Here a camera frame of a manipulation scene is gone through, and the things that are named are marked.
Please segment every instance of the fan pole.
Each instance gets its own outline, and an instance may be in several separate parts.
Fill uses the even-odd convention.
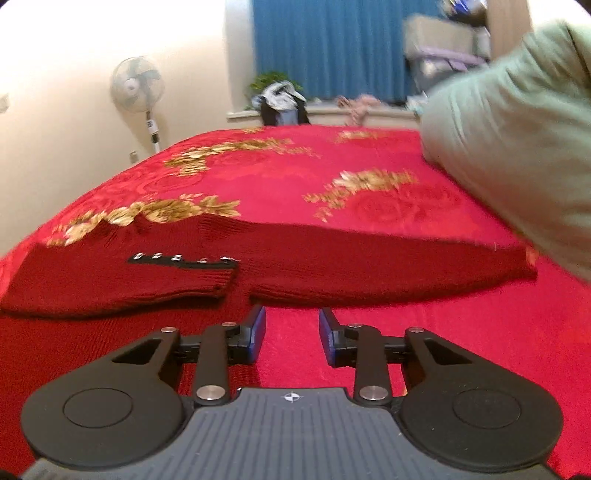
[[[158,137],[158,124],[156,120],[152,118],[152,113],[148,110],[146,112],[146,122],[148,124],[148,132],[152,135],[152,145],[154,145],[154,151],[160,153],[160,138]]]

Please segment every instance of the window sill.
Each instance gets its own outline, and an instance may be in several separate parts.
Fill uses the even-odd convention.
[[[338,106],[327,103],[324,105],[308,104],[306,106],[308,115],[348,115],[349,111],[345,108],[339,108]],[[414,112],[407,110],[402,107],[395,106],[382,106],[382,107],[370,107],[368,109],[368,115],[370,116],[386,116],[390,118],[402,118],[402,119],[415,119]],[[237,120],[245,118],[256,118],[260,117],[260,113],[255,110],[243,110],[242,112],[229,112],[226,114],[228,120]]]

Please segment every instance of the green pillowcase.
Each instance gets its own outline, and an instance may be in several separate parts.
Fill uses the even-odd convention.
[[[591,27],[528,34],[433,92],[425,158],[544,253],[591,281]]]

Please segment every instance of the red sweater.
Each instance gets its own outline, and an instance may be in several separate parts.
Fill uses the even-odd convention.
[[[155,254],[181,255],[185,268],[172,261],[145,262]],[[184,263],[219,262],[220,257],[238,260],[237,267]],[[235,318],[240,321],[251,302],[375,306],[468,293],[536,275],[525,247],[493,249],[213,215],[159,224],[140,215],[127,227],[102,221],[67,247],[37,245],[0,308],[35,317],[90,317],[200,297],[195,305],[205,309],[203,316],[213,319],[223,310],[240,315]],[[206,313],[212,309],[217,314]]]

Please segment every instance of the red bedspread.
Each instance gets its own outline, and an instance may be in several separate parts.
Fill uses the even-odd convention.
[[[254,222],[509,245],[518,237],[421,158],[416,132],[338,127],[228,130],[191,138],[124,171],[65,208],[0,261],[0,295],[34,242],[75,242],[102,218],[128,225],[201,213]],[[385,335],[422,326],[546,387],[561,404],[564,433],[550,465],[561,475],[591,473],[591,288],[548,259],[539,279],[466,297],[337,311],[341,322]],[[178,325],[185,334],[198,333]],[[2,318],[0,468],[24,470],[33,457],[19,428],[36,388],[161,325],[130,317],[91,321]],[[394,391],[402,392],[392,366]],[[352,386],[351,369],[326,365],[317,312],[269,309],[255,370],[235,381],[265,387]]]

